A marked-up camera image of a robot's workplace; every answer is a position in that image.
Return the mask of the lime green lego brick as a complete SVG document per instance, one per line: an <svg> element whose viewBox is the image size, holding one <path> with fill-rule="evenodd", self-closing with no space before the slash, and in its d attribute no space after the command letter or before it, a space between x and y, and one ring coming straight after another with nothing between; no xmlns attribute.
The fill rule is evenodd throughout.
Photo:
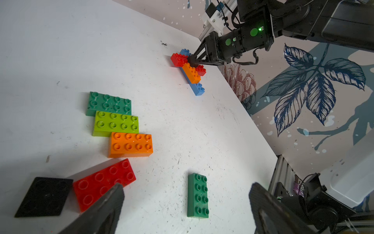
<svg viewBox="0 0 374 234"><path fill-rule="evenodd" d="M96 111L94 137L110 137L115 133L139 133L137 116L122 115L103 111Z"/></svg>

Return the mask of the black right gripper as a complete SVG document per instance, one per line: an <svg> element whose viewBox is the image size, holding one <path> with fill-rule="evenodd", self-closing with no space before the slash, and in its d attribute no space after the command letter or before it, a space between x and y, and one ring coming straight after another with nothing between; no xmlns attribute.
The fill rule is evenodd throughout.
<svg viewBox="0 0 374 234"><path fill-rule="evenodd" d="M197 50L188 58L190 65L220 66L239 59L251 50L269 51L274 42L271 15L267 6L262 6L233 31L219 37L211 32Z"/></svg>

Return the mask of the dark green lego brick top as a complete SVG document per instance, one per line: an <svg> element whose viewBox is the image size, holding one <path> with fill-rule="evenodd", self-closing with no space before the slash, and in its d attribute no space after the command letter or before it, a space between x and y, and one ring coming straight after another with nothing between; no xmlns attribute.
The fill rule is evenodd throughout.
<svg viewBox="0 0 374 234"><path fill-rule="evenodd" d="M96 111L131 116L131 100L127 98L110 96L108 94L101 94L98 92L90 92L86 116L95 117Z"/></svg>

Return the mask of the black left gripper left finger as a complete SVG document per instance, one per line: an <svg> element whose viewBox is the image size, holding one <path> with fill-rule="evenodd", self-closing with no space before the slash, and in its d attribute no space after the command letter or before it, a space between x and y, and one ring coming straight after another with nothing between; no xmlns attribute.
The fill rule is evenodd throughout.
<svg viewBox="0 0 374 234"><path fill-rule="evenodd" d="M114 234L125 199L121 184L115 184L88 210L61 231L62 234Z"/></svg>

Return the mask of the orange lego brick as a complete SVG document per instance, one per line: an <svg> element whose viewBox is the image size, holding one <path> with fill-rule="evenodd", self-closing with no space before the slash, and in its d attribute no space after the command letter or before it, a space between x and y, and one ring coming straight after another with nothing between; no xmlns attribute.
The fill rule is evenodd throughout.
<svg viewBox="0 0 374 234"><path fill-rule="evenodd" d="M149 157L152 153L152 135L115 132L111 134L108 158Z"/></svg>
<svg viewBox="0 0 374 234"><path fill-rule="evenodd" d="M182 69L191 84L198 84L201 81L201 77L196 69L194 67L191 67L188 62L183 65Z"/></svg>

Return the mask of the red lego brick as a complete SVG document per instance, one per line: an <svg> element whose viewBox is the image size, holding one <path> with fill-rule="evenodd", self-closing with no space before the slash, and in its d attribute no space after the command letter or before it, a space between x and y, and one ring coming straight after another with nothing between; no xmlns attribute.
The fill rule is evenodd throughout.
<svg viewBox="0 0 374 234"><path fill-rule="evenodd" d="M175 67L183 67L184 64L188 63L188 56L182 54L174 53L170 59Z"/></svg>
<svg viewBox="0 0 374 234"><path fill-rule="evenodd" d="M203 65L198 65L196 68L195 68L196 72L198 73L199 76L204 76L206 74L206 69L204 68Z"/></svg>
<svg viewBox="0 0 374 234"><path fill-rule="evenodd" d="M123 187L136 181L128 159L106 167L73 183L81 212L89 209L117 183Z"/></svg>

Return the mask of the purple candy packet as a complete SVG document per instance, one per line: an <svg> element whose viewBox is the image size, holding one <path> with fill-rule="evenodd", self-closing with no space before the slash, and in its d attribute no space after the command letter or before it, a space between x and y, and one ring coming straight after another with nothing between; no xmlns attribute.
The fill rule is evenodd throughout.
<svg viewBox="0 0 374 234"><path fill-rule="evenodd" d="M303 180L300 179L297 175L295 175L293 191L298 196L302 196L302 197L304 196Z"/></svg>

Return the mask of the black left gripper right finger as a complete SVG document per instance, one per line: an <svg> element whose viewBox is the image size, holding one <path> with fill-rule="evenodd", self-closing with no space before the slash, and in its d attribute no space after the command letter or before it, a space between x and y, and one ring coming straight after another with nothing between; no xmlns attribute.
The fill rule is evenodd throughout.
<svg viewBox="0 0 374 234"><path fill-rule="evenodd" d="M259 183L253 183L249 200L256 234L313 234L300 218L279 202Z"/></svg>

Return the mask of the black small lego brick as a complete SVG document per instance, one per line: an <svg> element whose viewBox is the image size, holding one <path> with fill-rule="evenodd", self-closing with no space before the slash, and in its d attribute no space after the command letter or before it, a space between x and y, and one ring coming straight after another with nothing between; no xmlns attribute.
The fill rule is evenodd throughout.
<svg viewBox="0 0 374 234"><path fill-rule="evenodd" d="M72 186L72 179L35 177L15 217L59 216Z"/></svg>

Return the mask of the blue lego brick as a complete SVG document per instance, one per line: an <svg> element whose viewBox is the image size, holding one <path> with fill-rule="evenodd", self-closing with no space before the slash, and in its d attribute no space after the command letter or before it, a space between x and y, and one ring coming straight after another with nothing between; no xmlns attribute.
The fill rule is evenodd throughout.
<svg viewBox="0 0 374 234"><path fill-rule="evenodd" d="M202 87L201 83L192 84L182 67L180 67L180 70L182 71L182 74L184 75L186 81L190 85L190 87L191 87L192 91L194 92L195 96L201 96L205 92L205 89Z"/></svg>
<svg viewBox="0 0 374 234"><path fill-rule="evenodd" d="M184 55L184 56L187 56L187 57L191 56L191 53L190 53L190 51L188 49L182 49L180 51L180 54Z"/></svg>

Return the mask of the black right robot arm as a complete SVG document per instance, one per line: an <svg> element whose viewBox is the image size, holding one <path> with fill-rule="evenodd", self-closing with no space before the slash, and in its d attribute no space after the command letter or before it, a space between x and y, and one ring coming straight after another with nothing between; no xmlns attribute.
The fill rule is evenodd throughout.
<svg viewBox="0 0 374 234"><path fill-rule="evenodd" d="M234 30L211 32L189 57L193 66L223 65L247 51L269 50L280 36L373 51L374 7L360 1L238 1Z"/></svg>

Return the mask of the orange lego brick in stack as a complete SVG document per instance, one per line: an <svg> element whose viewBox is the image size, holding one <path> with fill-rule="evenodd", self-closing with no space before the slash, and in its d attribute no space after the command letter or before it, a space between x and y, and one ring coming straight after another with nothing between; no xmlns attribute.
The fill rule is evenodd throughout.
<svg viewBox="0 0 374 234"><path fill-rule="evenodd" d="M115 132L111 134L108 158L149 157L152 153L152 135Z"/></svg>

